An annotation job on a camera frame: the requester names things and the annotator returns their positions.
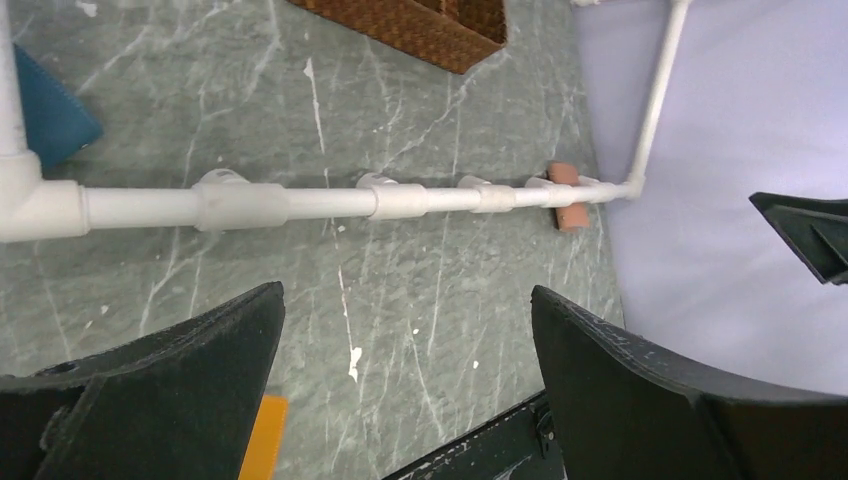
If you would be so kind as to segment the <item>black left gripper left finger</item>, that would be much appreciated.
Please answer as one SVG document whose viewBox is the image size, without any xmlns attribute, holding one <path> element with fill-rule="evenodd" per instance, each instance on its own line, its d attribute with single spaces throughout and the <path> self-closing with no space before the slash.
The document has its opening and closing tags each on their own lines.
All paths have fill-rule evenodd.
<svg viewBox="0 0 848 480">
<path fill-rule="evenodd" d="M 269 282 L 171 327 L 1 379 L 5 479 L 235 479 L 284 324 Z"/>
</svg>

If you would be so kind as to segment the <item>orange card holder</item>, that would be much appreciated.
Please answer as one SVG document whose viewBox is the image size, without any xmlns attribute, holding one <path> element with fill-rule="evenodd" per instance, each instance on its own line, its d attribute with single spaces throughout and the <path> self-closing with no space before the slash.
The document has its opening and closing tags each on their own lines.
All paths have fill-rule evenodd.
<svg viewBox="0 0 848 480">
<path fill-rule="evenodd" d="M 264 395 L 256 415 L 238 476 L 239 480 L 270 480 L 283 439 L 288 401 Z"/>
</svg>

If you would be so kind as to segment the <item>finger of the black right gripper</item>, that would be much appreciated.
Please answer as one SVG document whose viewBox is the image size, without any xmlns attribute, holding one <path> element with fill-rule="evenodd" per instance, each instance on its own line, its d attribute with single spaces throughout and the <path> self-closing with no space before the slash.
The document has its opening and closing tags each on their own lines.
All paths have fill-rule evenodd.
<svg viewBox="0 0 848 480">
<path fill-rule="evenodd" d="M 821 284 L 847 284 L 847 200 L 757 192 L 749 201 Z"/>
</svg>

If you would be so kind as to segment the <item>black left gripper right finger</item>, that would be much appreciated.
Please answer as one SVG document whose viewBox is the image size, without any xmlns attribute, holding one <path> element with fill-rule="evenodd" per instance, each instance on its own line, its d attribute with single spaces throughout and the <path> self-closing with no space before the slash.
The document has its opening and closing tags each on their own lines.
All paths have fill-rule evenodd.
<svg viewBox="0 0 848 480">
<path fill-rule="evenodd" d="M 711 367 L 531 294 L 532 330 L 570 479 L 843 479 L 847 400 Z"/>
</svg>

